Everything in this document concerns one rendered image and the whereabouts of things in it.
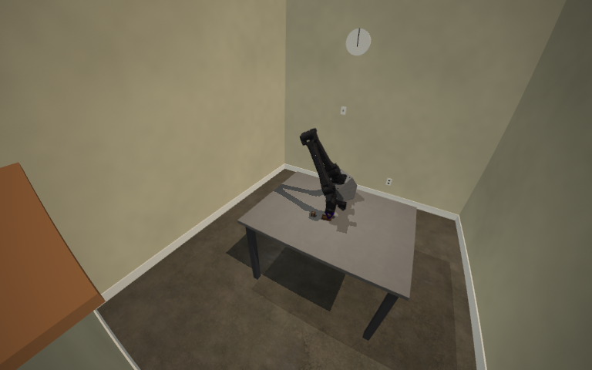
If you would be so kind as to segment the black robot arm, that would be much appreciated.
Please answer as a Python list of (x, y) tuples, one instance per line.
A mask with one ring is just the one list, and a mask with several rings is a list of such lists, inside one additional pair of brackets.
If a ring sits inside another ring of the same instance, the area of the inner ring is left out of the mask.
[[(326, 197), (326, 207), (328, 209), (335, 210), (337, 204), (342, 211), (345, 210), (347, 202), (336, 199), (336, 187), (333, 185), (333, 183), (344, 184), (347, 175), (342, 174), (342, 176), (337, 164), (333, 164), (333, 162), (330, 161), (324, 147), (321, 145), (321, 142), (318, 139), (316, 128), (302, 133), (300, 140), (303, 146), (306, 145), (308, 147), (311, 157), (314, 161), (314, 165), (319, 175), (321, 188)], [(307, 140), (310, 141), (307, 142)]]

